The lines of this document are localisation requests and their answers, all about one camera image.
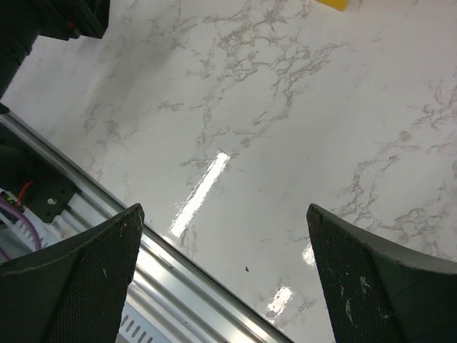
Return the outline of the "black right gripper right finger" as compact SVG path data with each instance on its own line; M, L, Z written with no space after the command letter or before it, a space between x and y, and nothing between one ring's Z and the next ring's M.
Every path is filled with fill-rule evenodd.
M455 342L456 263L311 204L308 231L337 342Z

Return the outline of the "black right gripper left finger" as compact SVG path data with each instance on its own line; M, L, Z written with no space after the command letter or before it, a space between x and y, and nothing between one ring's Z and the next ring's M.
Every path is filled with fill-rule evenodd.
M135 204L1 265L1 342L115 342L144 226Z

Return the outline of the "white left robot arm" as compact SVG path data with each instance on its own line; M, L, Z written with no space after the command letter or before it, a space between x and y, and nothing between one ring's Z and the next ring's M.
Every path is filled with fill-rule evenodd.
M1 0L1 94L38 36L100 39L109 25L109 0Z

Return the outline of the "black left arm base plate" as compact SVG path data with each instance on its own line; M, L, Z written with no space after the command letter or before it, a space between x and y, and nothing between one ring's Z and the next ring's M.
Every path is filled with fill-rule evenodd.
M50 224L65 210L78 189L44 158L1 126L1 188L15 197L41 221Z

